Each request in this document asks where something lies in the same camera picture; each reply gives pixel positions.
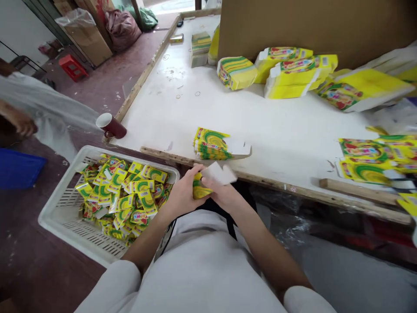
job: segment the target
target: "cardboard wall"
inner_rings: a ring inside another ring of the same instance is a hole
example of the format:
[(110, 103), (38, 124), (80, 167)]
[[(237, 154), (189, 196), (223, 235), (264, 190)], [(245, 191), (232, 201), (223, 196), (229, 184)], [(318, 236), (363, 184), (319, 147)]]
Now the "cardboard wall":
[(354, 69), (414, 40), (416, 0), (223, 0), (218, 57), (302, 47)]

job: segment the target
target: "white sleeve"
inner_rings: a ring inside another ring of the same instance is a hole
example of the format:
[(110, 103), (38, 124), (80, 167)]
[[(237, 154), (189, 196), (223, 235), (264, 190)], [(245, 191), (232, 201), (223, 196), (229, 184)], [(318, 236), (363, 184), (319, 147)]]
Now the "white sleeve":
[(287, 290), (284, 308), (288, 313), (336, 313), (330, 303), (317, 292), (302, 286)]
[(118, 312), (134, 295), (141, 283), (138, 268), (120, 260), (109, 266), (75, 313)]

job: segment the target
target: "white plastic basket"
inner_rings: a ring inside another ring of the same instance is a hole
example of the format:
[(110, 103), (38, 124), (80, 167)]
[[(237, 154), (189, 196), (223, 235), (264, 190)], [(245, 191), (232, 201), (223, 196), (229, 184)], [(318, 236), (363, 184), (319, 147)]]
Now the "white plastic basket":
[[(178, 170), (171, 166), (149, 162), (93, 146), (84, 146), (79, 151), (74, 162), (67, 169), (48, 202), (43, 207), (38, 217), (38, 222), (40, 226), (107, 268), (111, 263), (122, 257), (127, 247), (122, 241), (103, 235), (101, 228), (78, 217), (78, 210), (83, 202), (83, 198), (74, 188), (75, 185), (84, 181), (84, 177), (77, 173), (75, 168), (82, 162), (97, 162), (101, 158), (100, 154), (102, 153), (130, 162), (136, 161), (142, 164), (149, 164), (168, 172), (171, 174), (169, 183), (178, 181), (180, 175)], [(77, 181), (74, 178), (75, 175), (80, 176)]]

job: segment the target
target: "person's white coat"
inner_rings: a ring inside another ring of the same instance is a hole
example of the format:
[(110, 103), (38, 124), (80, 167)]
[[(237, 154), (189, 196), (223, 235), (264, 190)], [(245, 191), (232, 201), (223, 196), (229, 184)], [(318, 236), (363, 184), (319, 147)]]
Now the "person's white coat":
[(99, 132), (99, 113), (19, 72), (0, 76), (0, 99), (29, 115), (38, 127), (34, 136), (70, 163), (77, 150), (68, 126)]

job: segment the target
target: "white table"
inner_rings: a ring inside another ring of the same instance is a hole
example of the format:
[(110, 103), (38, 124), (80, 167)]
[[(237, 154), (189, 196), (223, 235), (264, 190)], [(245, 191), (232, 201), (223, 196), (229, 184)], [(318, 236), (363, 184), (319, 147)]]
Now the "white table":
[[(162, 44), (149, 75), (139, 80), (139, 92), (131, 95), (130, 107), (124, 106), (119, 112), (127, 135), (111, 143), (137, 151), (145, 146), (162, 151), (159, 157), (189, 164), (190, 159), (196, 159), (192, 141), (198, 127), (229, 133), (252, 145), (250, 157), (229, 161), (240, 177), (409, 223), (410, 217), (404, 213), (318, 185), (321, 178), (349, 182), (339, 178), (333, 167), (343, 156), (339, 138), (378, 137), (365, 129), (368, 123), (361, 113), (343, 113), (313, 92), (301, 98), (271, 100), (263, 97), (261, 84), (230, 91), (221, 84), (214, 67), (190, 67), (191, 35), (207, 31), (212, 36), (219, 22), (220, 15), (197, 17), (172, 29), (171, 33), (184, 34), (184, 42)], [(366, 187), (381, 188), (370, 184)]]

